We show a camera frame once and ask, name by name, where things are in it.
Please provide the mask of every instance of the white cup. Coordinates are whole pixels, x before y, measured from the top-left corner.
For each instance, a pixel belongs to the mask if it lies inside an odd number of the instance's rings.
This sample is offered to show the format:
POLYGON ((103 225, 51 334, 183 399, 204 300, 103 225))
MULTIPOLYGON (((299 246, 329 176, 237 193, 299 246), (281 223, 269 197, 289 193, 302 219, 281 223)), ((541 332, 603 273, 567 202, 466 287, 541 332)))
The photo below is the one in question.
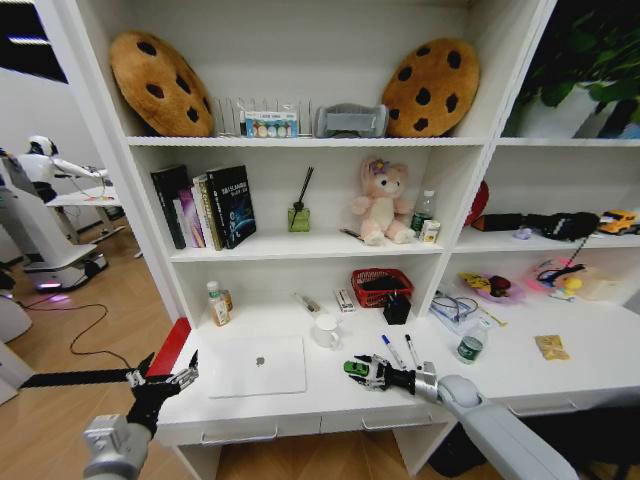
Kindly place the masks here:
POLYGON ((315 324, 311 329, 313 339, 323 348, 338 349, 340 347, 339 323, 339 320, 335 317, 327 313, 321 313, 316 317, 315 324))

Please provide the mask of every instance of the desk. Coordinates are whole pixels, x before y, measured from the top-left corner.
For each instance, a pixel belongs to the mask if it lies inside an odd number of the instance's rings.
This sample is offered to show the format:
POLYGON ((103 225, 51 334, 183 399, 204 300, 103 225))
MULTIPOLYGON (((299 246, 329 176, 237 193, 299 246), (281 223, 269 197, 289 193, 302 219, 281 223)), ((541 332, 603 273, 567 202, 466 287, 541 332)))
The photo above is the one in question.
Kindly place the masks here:
POLYGON ((91 243, 100 243, 104 239, 109 238, 111 235, 115 235, 125 228, 115 227, 109 219, 109 215, 107 215, 107 208, 122 206, 118 199, 118 194, 113 187, 93 187, 84 191, 58 195, 46 205, 56 212, 56 215, 66 230, 65 233, 69 236, 71 241, 76 244, 80 241, 78 232, 69 220, 69 217, 67 217, 63 207, 94 207, 96 209, 106 233, 103 233, 91 243))
MULTIPOLYGON (((337 314, 330 295, 324 299, 319 296, 318 301, 337 314)), ((415 475, 456 420, 441 406, 427 404, 398 388, 367 391, 342 372, 343 362, 353 359, 354 354, 378 353, 390 359, 380 339, 382 333, 405 362, 413 365, 403 340, 409 333, 419 357, 433 361, 440 376, 468 377, 483 394, 519 416, 589 409, 614 399, 640 403, 639 315, 612 304, 580 298, 568 303, 544 295, 531 295, 517 306, 482 304, 508 325, 493 327, 478 361, 464 365, 454 354, 459 337, 432 314, 419 319, 410 316, 406 325, 388 326, 379 310, 358 308, 342 316, 343 348, 332 352, 313 342, 311 322, 290 298, 245 302, 241 296, 234 297, 231 323, 219 328, 203 315, 173 371, 186 367, 193 352, 208 348, 214 337, 301 335, 307 391, 212 400, 207 396, 211 367, 201 364, 200 378, 163 406, 156 438, 176 451, 194 478, 204 479, 215 475, 224 444, 392 429, 407 469, 415 475), (545 334, 559 334, 571 360, 544 360, 533 337, 545 334)))

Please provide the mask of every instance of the wooden floor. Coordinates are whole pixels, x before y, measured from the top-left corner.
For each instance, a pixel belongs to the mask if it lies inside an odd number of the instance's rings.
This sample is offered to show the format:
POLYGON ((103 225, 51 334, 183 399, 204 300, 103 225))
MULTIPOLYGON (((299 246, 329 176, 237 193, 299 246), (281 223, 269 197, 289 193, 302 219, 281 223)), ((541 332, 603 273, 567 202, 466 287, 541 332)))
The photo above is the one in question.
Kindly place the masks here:
MULTIPOLYGON (((83 234, 84 241, 97 232, 83 234)), ((76 348, 108 348, 137 364, 157 351, 171 323, 144 259, 134 259, 138 246, 130 230, 102 242, 98 249, 110 266, 89 284, 56 296, 34 308, 69 307, 100 302, 109 315, 76 348)), ((16 297, 25 304, 43 296, 32 292, 27 279, 14 268, 16 297)), ((122 368, 107 355, 74 356, 69 343, 100 314, 99 309, 67 312, 29 311, 31 329, 9 346, 37 372, 122 368)), ((126 413, 132 396, 126 384, 26 389, 0 406, 0 479, 77 479, 87 461, 82 432, 96 415, 126 413)), ((606 473, 607 467, 598 472, 606 473)), ((191 478, 174 453, 153 442, 142 479, 191 478)), ((233 445, 222 451, 221 480, 294 479, 408 479, 400 452, 390 432, 350 432, 282 438, 270 443, 233 445)), ((419 479, 440 479, 430 467, 419 479)), ((488 464, 459 477, 464 480, 499 479, 488 464)), ((630 480, 640 480, 638 470, 630 480)))

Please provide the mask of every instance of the yellow toy car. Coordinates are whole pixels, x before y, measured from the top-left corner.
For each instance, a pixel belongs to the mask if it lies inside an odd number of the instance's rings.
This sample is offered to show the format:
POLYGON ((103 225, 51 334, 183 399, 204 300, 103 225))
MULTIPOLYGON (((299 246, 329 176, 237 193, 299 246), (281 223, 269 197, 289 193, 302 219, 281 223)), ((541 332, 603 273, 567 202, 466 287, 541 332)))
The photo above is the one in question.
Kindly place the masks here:
POLYGON ((602 214, 598 231, 611 235, 634 233, 640 235, 638 214, 626 210, 609 210, 602 214))

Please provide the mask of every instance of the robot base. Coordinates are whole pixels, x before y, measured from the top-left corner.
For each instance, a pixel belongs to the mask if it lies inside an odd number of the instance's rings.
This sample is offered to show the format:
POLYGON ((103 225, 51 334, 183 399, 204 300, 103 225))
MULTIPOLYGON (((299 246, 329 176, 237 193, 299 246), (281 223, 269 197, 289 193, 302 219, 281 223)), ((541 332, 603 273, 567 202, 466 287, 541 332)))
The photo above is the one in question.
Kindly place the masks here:
POLYGON ((24 267, 38 292, 64 292, 87 283, 108 265, 102 253, 89 253, 69 265, 51 268, 46 262, 35 262, 24 267))

